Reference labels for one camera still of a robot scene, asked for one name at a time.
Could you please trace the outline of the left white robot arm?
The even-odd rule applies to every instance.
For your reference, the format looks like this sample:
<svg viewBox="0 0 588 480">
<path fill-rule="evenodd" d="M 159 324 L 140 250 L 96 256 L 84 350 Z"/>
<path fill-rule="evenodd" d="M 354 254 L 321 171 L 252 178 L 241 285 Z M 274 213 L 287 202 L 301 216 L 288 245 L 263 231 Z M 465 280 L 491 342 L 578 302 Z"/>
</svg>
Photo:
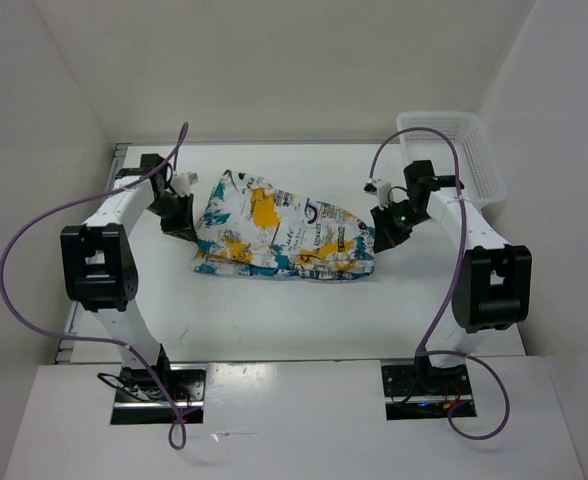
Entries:
<svg viewBox="0 0 588 480">
<path fill-rule="evenodd" d="M 135 297 L 139 274 L 129 234 L 144 211 L 160 219 L 165 235 L 196 242 L 194 195 L 197 177 L 172 186 L 171 166 L 158 154 L 144 154 L 136 168 L 123 168 L 115 178 L 116 194 L 106 198 L 82 224 L 60 234 L 66 292 L 91 312 L 119 342 L 125 385 L 159 400 L 174 385 L 164 347 L 150 333 Z"/>
</svg>

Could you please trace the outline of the colourful printed shorts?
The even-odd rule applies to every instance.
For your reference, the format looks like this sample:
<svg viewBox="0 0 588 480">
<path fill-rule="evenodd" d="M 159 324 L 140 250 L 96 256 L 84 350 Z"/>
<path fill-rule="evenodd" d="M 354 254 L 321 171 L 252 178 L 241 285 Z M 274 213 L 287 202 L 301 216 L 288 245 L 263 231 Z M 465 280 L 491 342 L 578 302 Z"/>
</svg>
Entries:
<svg viewBox="0 0 588 480">
<path fill-rule="evenodd" d="M 375 271 L 375 229 L 331 203 L 227 170 L 196 223 L 200 274 L 351 281 Z"/>
</svg>

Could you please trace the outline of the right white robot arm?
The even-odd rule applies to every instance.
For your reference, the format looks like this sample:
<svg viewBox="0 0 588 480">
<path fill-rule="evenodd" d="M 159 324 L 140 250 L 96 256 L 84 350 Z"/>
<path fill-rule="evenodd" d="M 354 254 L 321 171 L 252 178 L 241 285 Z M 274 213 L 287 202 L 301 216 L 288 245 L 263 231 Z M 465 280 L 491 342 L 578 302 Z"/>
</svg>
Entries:
<svg viewBox="0 0 588 480">
<path fill-rule="evenodd" d="M 395 248 L 410 238 L 414 227 L 435 221 L 457 248 L 453 280 L 438 310 L 452 312 L 450 335 L 445 340 L 452 364 L 444 366 L 425 354 L 428 340 L 419 342 L 412 378 L 424 393 L 434 393 L 482 341 L 490 330 L 503 331 L 524 321 L 529 312 L 532 254 L 524 245 L 512 245 L 496 233 L 467 198 L 455 175 L 438 176 L 432 162 L 419 160 L 404 169 L 407 198 L 392 199 L 393 187 L 370 179 L 364 191 L 377 197 L 371 210 L 374 251 Z"/>
</svg>

